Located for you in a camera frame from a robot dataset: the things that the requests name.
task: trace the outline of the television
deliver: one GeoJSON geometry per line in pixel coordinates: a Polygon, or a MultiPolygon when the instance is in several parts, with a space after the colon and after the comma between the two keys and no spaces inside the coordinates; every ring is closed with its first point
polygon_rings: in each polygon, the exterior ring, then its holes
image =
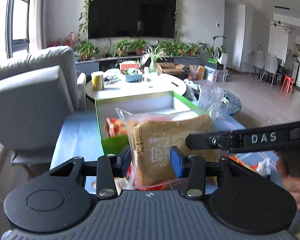
{"type": "Polygon", "coordinates": [[[93,0],[88,38],[174,38],[176,0],[93,0]]]}

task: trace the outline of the window frame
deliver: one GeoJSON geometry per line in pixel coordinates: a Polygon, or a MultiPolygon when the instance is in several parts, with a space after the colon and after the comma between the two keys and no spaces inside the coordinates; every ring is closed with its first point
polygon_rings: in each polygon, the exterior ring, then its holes
{"type": "Polygon", "coordinates": [[[7,4],[7,17],[6,17],[6,51],[7,57],[13,57],[13,53],[16,51],[20,51],[26,49],[29,52],[29,7],[30,7],[30,0],[21,0],[28,4],[27,10],[27,37],[25,39],[14,40],[13,33],[12,33],[12,25],[13,25],[13,6],[14,0],[8,0],[7,4]]]}

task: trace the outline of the yellow cup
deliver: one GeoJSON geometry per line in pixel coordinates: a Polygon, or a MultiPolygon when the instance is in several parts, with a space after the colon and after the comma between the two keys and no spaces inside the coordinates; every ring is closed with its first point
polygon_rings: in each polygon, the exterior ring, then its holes
{"type": "Polygon", "coordinates": [[[94,91],[103,90],[105,84],[103,81],[103,71],[96,71],[91,73],[92,89],[94,91]]]}

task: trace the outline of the open green box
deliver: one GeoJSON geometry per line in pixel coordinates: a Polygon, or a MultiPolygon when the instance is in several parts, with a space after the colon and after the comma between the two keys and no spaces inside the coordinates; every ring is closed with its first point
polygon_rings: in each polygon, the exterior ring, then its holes
{"type": "Polygon", "coordinates": [[[133,114],[172,114],[199,108],[173,91],[95,100],[95,106],[104,155],[118,155],[129,144],[127,135],[108,138],[106,133],[105,118],[119,118],[115,111],[116,108],[133,114]]]}

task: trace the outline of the transparent storage box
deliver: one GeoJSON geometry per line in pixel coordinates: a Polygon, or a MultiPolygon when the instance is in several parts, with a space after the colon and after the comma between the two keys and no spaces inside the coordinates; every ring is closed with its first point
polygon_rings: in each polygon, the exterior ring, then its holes
{"type": "Polygon", "coordinates": [[[226,82],[228,70],[213,69],[205,66],[205,79],[213,82],[226,82]]]}

